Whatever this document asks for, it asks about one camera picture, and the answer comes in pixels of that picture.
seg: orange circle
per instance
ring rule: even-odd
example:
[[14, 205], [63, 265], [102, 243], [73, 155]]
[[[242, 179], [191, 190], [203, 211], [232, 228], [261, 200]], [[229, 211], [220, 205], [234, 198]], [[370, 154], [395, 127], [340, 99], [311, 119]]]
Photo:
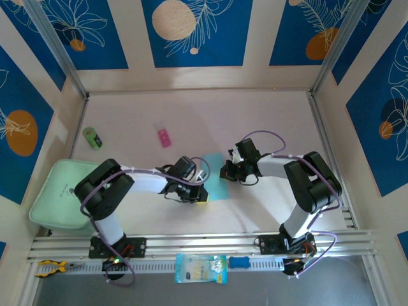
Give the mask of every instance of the orange circle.
[[69, 45], [77, 52], [82, 52], [85, 50], [85, 43], [80, 40], [73, 39], [70, 41]]
[[338, 31], [339, 29], [337, 29], [336, 27], [331, 27], [324, 32], [316, 34], [307, 43], [306, 56], [309, 59], [313, 59], [316, 61], [324, 59]]
[[388, 121], [384, 121], [379, 128], [380, 136], [382, 139], [387, 140], [393, 136], [393, 125]]
[[6, 126], [11, 128], [6, 133], [7, 144], [10, 149], [19, 156], [30, 156], [34, 152], [38, 140], [36, 119], [25, 110], [15, 110], [7, 117]]

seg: light blue cloth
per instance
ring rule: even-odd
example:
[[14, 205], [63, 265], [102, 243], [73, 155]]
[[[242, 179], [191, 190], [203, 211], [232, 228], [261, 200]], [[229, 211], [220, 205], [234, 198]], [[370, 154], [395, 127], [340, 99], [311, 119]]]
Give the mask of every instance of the light blue cloth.
[[[209, 194], [209, 201], [227, 200], [230, 197], [227, 181], [219, 177], [219, 170], [225, 165], [222, 153], [213, 153], [203, 156], [211, 167], [211, 175], [204, 187]], [[206, 170], [205, 164], [201, 162], [201, 169]]]

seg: pink object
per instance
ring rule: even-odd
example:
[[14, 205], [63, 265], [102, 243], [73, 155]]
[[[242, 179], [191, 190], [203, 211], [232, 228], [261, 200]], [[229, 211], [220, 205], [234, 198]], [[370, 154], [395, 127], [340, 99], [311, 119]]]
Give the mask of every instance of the pink object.
[[167, 148], [171, 145], [171, 141], [166, 129], [158, 130], [157, 135], [159, 135], [160, 143], [163, 148]]

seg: mint green pad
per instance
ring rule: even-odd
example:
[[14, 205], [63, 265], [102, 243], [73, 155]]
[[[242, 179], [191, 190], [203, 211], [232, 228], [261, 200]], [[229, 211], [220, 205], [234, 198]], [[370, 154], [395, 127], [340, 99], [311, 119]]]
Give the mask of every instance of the mint green pad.
[[[222, 153], [213, 153], [203, 156], [211, 167], [211, 174], [208, 181], [204, 183], [204, 188], [209, 194], [209, 201], [227, 200], [230, 197], [227, 181], [219, 177], [219, 170], [225, 165]], [[201, 169], [207, 170], [205, 163], [201, 162]]]
[[81, 214], [80, 202], [70, 190], [96, 167], [97, 164], [72, 159], [56, 162], [30, 209], [30, 220], [50, 230], [72, 235], [92, 234], [93, 227]]

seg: wire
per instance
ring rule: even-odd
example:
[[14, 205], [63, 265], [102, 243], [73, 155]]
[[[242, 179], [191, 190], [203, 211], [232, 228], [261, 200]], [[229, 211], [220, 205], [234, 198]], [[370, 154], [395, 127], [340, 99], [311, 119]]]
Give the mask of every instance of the wire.
[[241, 141], [247, 139], [248, 137], [250, 137], [250, 135], [253, 135], [253, 134], [256, 134], [256, 133], [271, 134], [271, 135], [274, 135], [274, 136], [276, 136], [277, 138], [279, 138], [279, 139], [281, 140], [281, 142], [282, 142], [282, 144], [283, 144], [283, 147], [282, 147], [281, 149], [279, 149], [279, 150], [274, 151], [273, 153], [278, 153], [278, 152], [283, 151], [284, 149], [286, 149], [285, 139], [283, 139], [283, 137], [282, 137], [281, 135], [278, 135], [277, 133], [274, 133], [274, 132], [271, 132], [271, 131], [267, 131], [267, 130], [265, 130], [265, 129], [259, 129], [259, 130], [257, 130], [257, 131], [250, 132], [247, 136], [243, 137], [243, 138], [241, 139]]
[[312, 225], [315, 223], [315, 221], [317, 220], [317, 218], [323, 213], [323, 212], [328, 212], [331, 210], [335, 210], [338, 209], [340, 207], [343, 206], [343, 201], [341, 200], [340, 196], [336, 193], [336, 191], [334, 190], [334, 188], [329, 184], [329, 182], [322, 176], [322, 174], [315, 168], [313, 167], [307, 160], [305, 160], [302, 157], [299, 156], [292, 156], [292, 155], [274, 155], [272, 154], [272, 157], [274, 158], [284, 158], [284, 159], [295, 159], [297, 161], [301, 161], [303, 164], [305, 164], [306, 166], [308, 166], [313, 172], [314, 174], [317, 175], [317, 177], [326, 185], [326, 187], [330, 190], [330, 192], [334, 195], [334, 197], [337, 200], [337, 205], [333, 206], [333, 207], [328, 207], [326, 209], [321, 210], [320, 212], [318, 212], [314, 218], [311, 220], [311, 222], [309, 223], [309, 225], [307, 226], [307, 229], [309, 230]]
[[[308, 161], [306, 161], [304, 158], [302, 157], [298, 157], [298, 156], [292, 156], [292, 155], [280, 155], [280, 156], [276, 156], [275, 154], [272, 154], [272, 157], [274, 158], [284, 158], [284, 159], [295, 159], [298, 161], [301, 161], [303, 164], [305, 164], [306, 166], [308, 166], [313, 172], [314, 174], [317, 175], [317, 177], [326, 185], [326, 187], [330, 190], [330, 192], [334, 195], [334, 197], [337, 200], [337, 205], [334, 207], [330, 207], [330, 208], [326, 208], [321, 210], [320, 212], [318, 212], [314, 218], [311, 220], [311, 222], [309, 223], [309, 225], [307, 226], [307, 229], [310, 230], [310, 228], [312, 227], [312, 225], [315, 223], [315, 221], [317, 220], [317, 218], [323, 213], [323, 212], [328, 212], [330, 210], [335, 210], [338, 209], [340, 207], [343, 206], [343, 201], [341, 200], [340, 196], [336, 193], [336, 191], [334, 190], [334, 188], [329, 184], [329, 182], [322, 176], [322, 174], [315, 168], [313, 167]], [[296, 274], [296, 278], [298, 278], [299, 276], [301, 276], [301, 274], [305, 273], [308, 269], [312, 268], [316, 263], [318, 263], [323, 256], [330, 251], [330, 249], [336, 244], [337, 242], [337, 235], [334, 233], [330, 233], [328, 231], [311, 231], [312, 234], [318, 234], [318, 235], [329, 235], [332, 236], [333, 242], [329, 245], [329, 247], [315, 260], [313, 261], [309, 266], [307, 266], [306, 268], [304, 268], [302, 271], [300, 271], [299, 273]]]
[[314, 245], [312, 245], [310, 242], [308, 242], [307, 244], [309, 244], [312, 247], [313, 251], [315, 253], [317, 253], [317, 249], [316, 249], [316, 247]]
[[241, 180], [239, 180], [239, 183], [243, 186], [255, 186], [259, 182], [259, 177], [256, 177], [256, 182], [252, 184], [243, 184]]
[[168, 174], [165, 174], [165, 173], [161, 173], [161, 172], [158, 171], [158, 170], [144, 170], [144, 169], [134, 169], [134, 168], [132, 168], [132, 169], [126, 169], [126, 170], [118, 171], [118, 172], [116, 172], [116, 173], [110, 175], [107, 179], [103, 180], [98, 186], [96, 186], [96, 188], [95, 188], [94, 190], [92, 190], [92, 191], [87, 195], [87, 197], [83, 200], [83, 202], [81, 203], [81, 207], [80, 207], [81, 213], [82, 213], [83, 215], [86, 215], [86, 216], [89, 218], [89, 221], [91, 222], [92, 226], [94, 227], [94, 229], [95, 229], [97, 235], [98, 235], [99, 238], [102, 240], [102, 242], [106, 245], [106, 247], [107, 247], [115, 256], [119, 257], [119, 259], [120, 259], [120, 260], [129, 268], [129, 270], [132, 272], [132, 281], [131, 281], [130, 283], [127, 283], [127, 284], [121, 284], [121, 283], [119, 283], [119, 282], [112, 282], [112, 280], [110, 280], [110, 279], [108, 278], [108, 270], [107, 270], [107, 271], [105, 272], [105, 278], [106, 278], [106, 282], [107, 282], [107, 283], [113, 284], [113, 285], [119, 286], [119, 287], [128, 287], [128, 286], [131, 286], [132, 284], [135, 283], [135, 280], [136, 280], [136, 272], [135, 272], [135, 270], [133, 269], [133, 267], [130, 265], [129, 261], [126, 260], [126, 259], [124, 259], [124, 258], [122, 257], [122, 255], [120, 255], [120, 254], [108, 243], [108, 241], [106, 240], [106, 238], [105, 238], [105, 237], [102, 235], [102, 233], [100, 232], [100, 230], [99, 230], [99, 228], [98, 228], [98, 225], [96, 225], [95, 220], [92, 218], [92, 216], [91, 216], [90, 214], [88, 214], [88, 213], [85, 211], [85, 206], [86, 206], [86, 204], [88, 203], [88, 201], [89, 201], [100, 189], [102, 189], [107, 183], [109, 183], [109, 182], [110, 182], [111, 180], [113, 180], [115, 177], [118, 177], [119, 175], [127, 174], [127, 173], [142, 173], [142, 174], [157, 175], [157, 176], [159, 176], [159, 177], [164, 177], [164, 178], [166, 178], [166, 179], [175, 180], [176, 182], [180, 182], [180, 183], [185, 184], [185, 185], [189, 185], [189, 186], [200, 186], [200, 185], [204, 184], [204, 183], [210, 178], [210, 173], [211, 173], [210, 165], [209, 165], [209, 163], [208, 163], [205, 159], [203, 159], [203, 158], [201, 158], [201, 157], [193, 157], [192, 159], [199, 159], [199, 160], [203, 161], [203, 162], [206, 164], [207, 168], [208, 168], [208, 175], [207, 175], [207, 177], [206, 177], [204, 180], [202, 180], [201, 182], [199, 182], [199, 183], [192, 183], [192, 182], [188, 182], [188, 181], [186, 181], [186, 180], [179, 179], [179, 178], [177, 178], [177, 177], [172, 177], [171, 175], [168, 175]]
[[164, 198], [165, 198], [166, 200], [176, 201], [177, 203], [183, 203], [183, 201], [180, 201], [180, 200], [178, 200], [178, 199], [167, 198], [167, 194], [168, 194], [168, 193], [165, 193], [165, 194], [164, 194]]
[[296, 258], [295, 260], [288, 261], [287, 263], [284, 263], [284, 266], [292, 265], [293, 263], [298, 263], [300, 262], [300, 258]]
[[254, 239], [254, 245], [256, 246], [256, 247], [261, 247], [260, 246], [260, 244], [259, 244], [259, 237], [256, 237], [255, 239]]
[[312, 231], [312, 234], [318, 234], [318, 235], [327, 235], [327, 236], [332, 236], [333, 242], [329, 245], [329, 247], [324, 250], [324, 252], [318, 257], [316, 258], [315, 261], [313, 261], [309, 266], [307, 266], [306, 268], [304, 268], [302, 271], [300, 271], [299, 273], [297, 273], [296, 278], [301, 276], [303, 273], [305, 273], [308, 269], [312, 268], [316, 263], [318, 263], [319, 261], [321, 261], [321, 259], [323, 258], [323, 256], [330, 251], [330, 249], [336, 244], [337, 242], [337, 235], [334, 233], [330, 233], [328, 231]]
[[307, 244], [303, 244], [303, 246], [305, 247], [305, 250], [306, 250], [306, 254], [305, 254], [305, 256], [307, 256], [307, 255], [308, 255], [308, 253], [309, 253], [309, 248], [307, 247]]

